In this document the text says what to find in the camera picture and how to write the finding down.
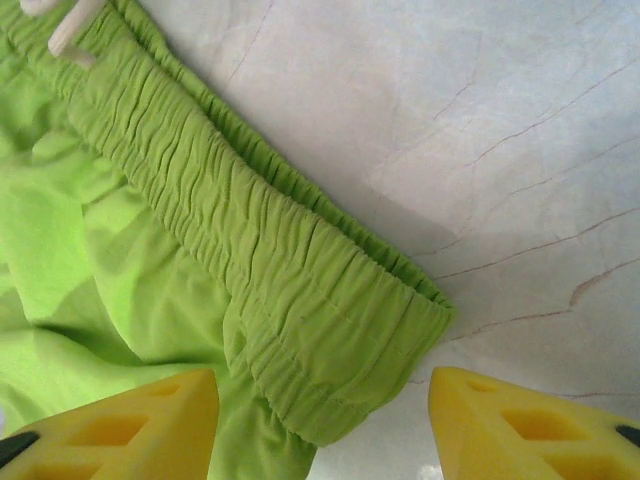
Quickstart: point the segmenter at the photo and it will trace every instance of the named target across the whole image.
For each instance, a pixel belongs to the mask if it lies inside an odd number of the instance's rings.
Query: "white drawstring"
[[[75,37],[100,12],[107,0],[78,0],[49,39],[49,51],[54,57],[65,56],[83,68],[89,69],[96,61],[91,53],[73,44]],[[31,16],[43,15],[60,0],[20,0],[22,10]]]

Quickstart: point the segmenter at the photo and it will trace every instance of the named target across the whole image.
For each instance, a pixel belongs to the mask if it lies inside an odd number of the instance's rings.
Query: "marble surface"
[[[438,478],[431,370],[640,418],[640,1],[145,0],[458,322],[313,480]]]

